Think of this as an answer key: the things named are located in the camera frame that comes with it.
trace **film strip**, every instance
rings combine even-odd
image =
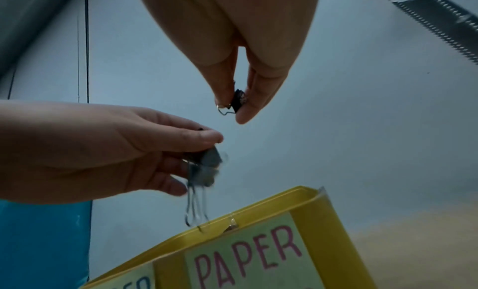
[[[478,65],[478,17],[450,0],[392,3]]]

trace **paper label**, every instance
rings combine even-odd
[[[91,289],[156,289],[153,264],[142,265]]]
[[[191,289],[324,289],[290,213],[185,254]]]

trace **blue lettering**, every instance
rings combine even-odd
[[[136,281],[136,289],[151,289],[151,282],[149,277],[142,277]]]

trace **yellow box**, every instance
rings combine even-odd
[[[238,228],[225,233],[232,217]],[[202,227],[83,289],[376,289],[323,188],[295,187]]]

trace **blue plastic sheet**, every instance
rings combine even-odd
[[[91,202],[0,200],[0,279],[8,289],[76,289],[88,280]]]

